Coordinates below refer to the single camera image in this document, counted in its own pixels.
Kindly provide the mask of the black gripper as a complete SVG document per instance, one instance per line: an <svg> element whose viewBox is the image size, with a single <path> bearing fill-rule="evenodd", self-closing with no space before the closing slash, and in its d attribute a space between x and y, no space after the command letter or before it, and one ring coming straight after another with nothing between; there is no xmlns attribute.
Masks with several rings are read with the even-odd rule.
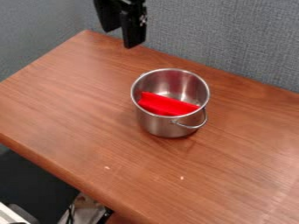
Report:
<svg viewBox="0 0 299 224"><path fill-rule="evenodd" d="M146 0L94 0L94 5L105 32L122 26L126 48L141 45L146 41Z"/></svg>

